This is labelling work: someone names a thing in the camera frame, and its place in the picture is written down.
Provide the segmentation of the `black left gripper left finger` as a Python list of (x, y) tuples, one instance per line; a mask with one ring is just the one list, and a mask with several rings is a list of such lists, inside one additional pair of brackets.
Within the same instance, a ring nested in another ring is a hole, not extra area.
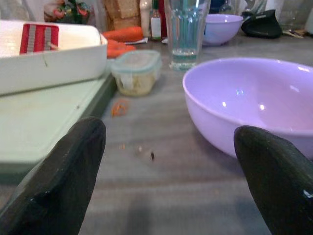
[(0, 212), (1, 234), (78, 234), (105, 146), (101, 119), (76, 122), (17, 185)]

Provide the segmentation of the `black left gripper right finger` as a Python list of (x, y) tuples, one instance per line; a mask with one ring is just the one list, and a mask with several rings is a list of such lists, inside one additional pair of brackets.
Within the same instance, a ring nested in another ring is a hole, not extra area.
[(234, 132), (254, 202), (273, 235), (313, 233), (313, 163), (290, 141), (254, 126)]

